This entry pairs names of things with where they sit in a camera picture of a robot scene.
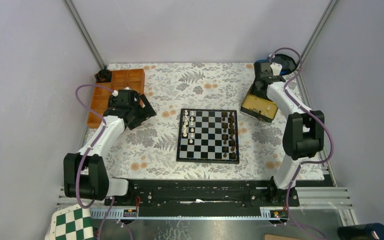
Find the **floral white table mat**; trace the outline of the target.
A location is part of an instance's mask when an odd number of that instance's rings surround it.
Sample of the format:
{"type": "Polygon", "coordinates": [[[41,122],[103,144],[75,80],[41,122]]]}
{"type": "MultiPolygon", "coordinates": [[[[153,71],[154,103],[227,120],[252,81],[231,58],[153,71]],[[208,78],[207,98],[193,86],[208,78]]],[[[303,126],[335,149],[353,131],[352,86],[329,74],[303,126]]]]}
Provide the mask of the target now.
{"type": "Polygon", "coordinates": [[[144,74],[156,116],[124,131],[103,155],[107,174],[127,179],[268,180],[281,167],[286,117],[241,113],[251,63],[113,63],[144,74]]]}

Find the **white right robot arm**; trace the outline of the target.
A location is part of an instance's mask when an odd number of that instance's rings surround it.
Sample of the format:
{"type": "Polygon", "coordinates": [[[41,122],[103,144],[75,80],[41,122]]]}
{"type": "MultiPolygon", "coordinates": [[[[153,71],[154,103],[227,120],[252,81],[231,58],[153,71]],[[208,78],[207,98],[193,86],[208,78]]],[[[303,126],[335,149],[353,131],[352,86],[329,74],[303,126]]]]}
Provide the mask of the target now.
{"type": "Polygon", "coordinates": [[[298,100],[287,89],[286,80],[274,75],[269,61],[253,64],[255,79],[252,90],[258,96],[274,103],[286,118],[282,146],[285,152],[282,164],[273,177],[275,187],[267,191],[267,201],[273,206],[286,199],[285,190],[295,186],[297,169],[324,148],[325,115],[298,100]]]}

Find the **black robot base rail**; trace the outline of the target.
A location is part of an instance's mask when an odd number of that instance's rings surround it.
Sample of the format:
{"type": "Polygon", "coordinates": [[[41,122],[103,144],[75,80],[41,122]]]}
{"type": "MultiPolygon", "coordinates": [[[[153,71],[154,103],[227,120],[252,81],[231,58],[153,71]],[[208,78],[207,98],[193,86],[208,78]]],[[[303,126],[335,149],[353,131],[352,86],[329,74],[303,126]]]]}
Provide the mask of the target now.
{"type": "Polygon", "coordinates": [[[269,180],[131,179],[127,194],[115,197],[117,207],[133,207],[139,217],[256,217],[261,207],[300,205],[292,189],[275,190],[269,180]]]}

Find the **dark rolled cloth corner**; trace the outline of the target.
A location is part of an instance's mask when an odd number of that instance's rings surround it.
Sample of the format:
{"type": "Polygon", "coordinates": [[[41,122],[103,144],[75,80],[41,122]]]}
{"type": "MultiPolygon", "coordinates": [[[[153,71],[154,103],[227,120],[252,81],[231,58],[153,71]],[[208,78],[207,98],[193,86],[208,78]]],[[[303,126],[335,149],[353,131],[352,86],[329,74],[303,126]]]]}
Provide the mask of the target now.
{"type": "Polygon", "coordinates": [[[101,69],[95,75],[95,82],[100,83],[110,83],[112,81],[112,71],[108,69],[101,69]]]}

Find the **black white chess board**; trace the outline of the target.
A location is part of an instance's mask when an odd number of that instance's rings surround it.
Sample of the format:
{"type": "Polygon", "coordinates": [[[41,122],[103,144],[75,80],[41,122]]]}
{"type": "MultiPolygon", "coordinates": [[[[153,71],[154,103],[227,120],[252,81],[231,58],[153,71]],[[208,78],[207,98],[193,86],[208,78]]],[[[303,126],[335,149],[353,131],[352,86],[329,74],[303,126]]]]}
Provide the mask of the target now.
{"type": "Polygon", "coordinates": [[[176,161],[188,163],[216,163],[239,164],[239,136],[238,114],[236,110],[229,109],[193,109],[182,108],[179,120],[178,139],[176,147],[176,161]],[[184,117],[184,111],[188,110],[188,117],[184,117]],[[236,160],[223,159],[222,152],[222,112],[233,112],[235,118],[236,160]],[[190,117],[194,117],[194,126],[190,126],[190,117]],[[183,131],[184,121],[188,120],[187,130],[183,131]]]}

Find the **dark chess pieces row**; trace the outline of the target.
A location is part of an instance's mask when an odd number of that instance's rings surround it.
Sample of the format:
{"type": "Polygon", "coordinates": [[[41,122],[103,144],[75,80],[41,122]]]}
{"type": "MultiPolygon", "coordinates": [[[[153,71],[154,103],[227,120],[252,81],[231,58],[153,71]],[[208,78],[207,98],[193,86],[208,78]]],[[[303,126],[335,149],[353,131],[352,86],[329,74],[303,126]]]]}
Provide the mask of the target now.
{"type": "Polygon", "coordinates": [[[222,128],[222,158],[235,161],[236,154],[236,129],[235,116],[233,111],[221,112],[221,128],[222,128]]]}

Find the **blue black cloth bundle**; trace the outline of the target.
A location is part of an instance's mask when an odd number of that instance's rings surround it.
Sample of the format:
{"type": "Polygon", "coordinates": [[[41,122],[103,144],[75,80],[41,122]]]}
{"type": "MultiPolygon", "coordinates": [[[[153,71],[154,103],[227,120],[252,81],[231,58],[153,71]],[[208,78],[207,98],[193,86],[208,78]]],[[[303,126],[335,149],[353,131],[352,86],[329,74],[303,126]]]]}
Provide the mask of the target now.
{"type": "Polygon", "coordinates": [[[298,65],[292,57],[285,54],[276,54],[272,60],[270,56],[266,59],[257,60],[253,67],[255,75],[271,74],[272,76],[284,76],[294,72],[298,65]]]}

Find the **orange wooden divided tray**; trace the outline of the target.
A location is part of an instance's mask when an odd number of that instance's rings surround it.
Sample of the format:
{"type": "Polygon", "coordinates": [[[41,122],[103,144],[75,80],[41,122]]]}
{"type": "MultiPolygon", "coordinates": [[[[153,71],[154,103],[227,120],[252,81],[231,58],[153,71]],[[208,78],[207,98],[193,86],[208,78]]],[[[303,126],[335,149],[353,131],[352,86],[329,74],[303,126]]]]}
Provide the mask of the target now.
{"type": "MultiPolygon", "coordinates": [[[[96,83],[99,86],[110,88],[112,90],[121,90],[126,87],[138,92],[139,95],[144,93],[145,87],[145,70],[142,68],[137,69],[124,69],[124,70],[110,70],[112,71],[111,82],[96,83]]],[[[88,114],[87,126],[90,129],[97,129],[102,120],[104,112],[108,108],[108,100],[111,95],[110,91],[102,88],[95,87],[89,107],[100,114],[96,116],[93,113],[88,114]]]]}

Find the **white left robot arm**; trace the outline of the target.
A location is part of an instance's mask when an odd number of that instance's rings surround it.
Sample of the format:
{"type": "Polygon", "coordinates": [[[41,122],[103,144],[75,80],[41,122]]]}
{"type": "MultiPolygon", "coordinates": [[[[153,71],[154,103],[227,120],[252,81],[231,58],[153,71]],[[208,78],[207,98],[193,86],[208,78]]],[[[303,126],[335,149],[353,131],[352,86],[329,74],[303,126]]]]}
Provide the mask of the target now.
{"type": "Polygon", "coordinates": [[[132,204],[135,192],[129,188],[129,181],[109,177],[104,157],[126,129],[133,130],[154,116],[156,112],[144,94],[129,88],[113,91],[92,139],[64,157],[65,196],[95,201],[116,197],[124,206],[132,204]]]}

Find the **dark cylinder bottle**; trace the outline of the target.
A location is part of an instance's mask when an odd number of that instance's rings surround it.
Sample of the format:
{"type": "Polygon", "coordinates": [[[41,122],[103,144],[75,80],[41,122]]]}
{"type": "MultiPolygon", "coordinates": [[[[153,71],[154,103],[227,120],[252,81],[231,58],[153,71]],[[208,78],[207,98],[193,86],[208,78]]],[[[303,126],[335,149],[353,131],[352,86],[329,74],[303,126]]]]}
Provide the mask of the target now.
{"type": "Polygon", "coordinates": [[[341,240],[384,240],[384,225],[381,223],[367,223],[341,226],[337,229],[341,240]]]}

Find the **green white rolled chess mat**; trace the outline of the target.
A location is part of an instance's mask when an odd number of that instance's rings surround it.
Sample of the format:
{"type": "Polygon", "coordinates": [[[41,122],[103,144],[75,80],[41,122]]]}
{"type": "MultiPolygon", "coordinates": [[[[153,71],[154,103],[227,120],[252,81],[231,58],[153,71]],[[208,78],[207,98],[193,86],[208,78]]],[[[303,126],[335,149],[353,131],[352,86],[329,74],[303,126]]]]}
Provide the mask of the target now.
{"type": "Polygon", "coordinates": [[[45,240],[95,240],[90,210],[78,204],[57,210],[51,216],[45,240]]]}

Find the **gold metal tin box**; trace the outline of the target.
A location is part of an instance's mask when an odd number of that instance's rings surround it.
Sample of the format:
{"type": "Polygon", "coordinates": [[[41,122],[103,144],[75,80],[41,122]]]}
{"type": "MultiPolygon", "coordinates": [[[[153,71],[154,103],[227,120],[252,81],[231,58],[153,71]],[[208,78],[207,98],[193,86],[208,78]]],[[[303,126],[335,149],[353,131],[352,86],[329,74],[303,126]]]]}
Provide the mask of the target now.
{"type": "Polygon", "coordinates": [[[247,94],[240,106],[241,113],[266,123],[273,122],[278,109],[274,102],[252,94],[247,94]]]}

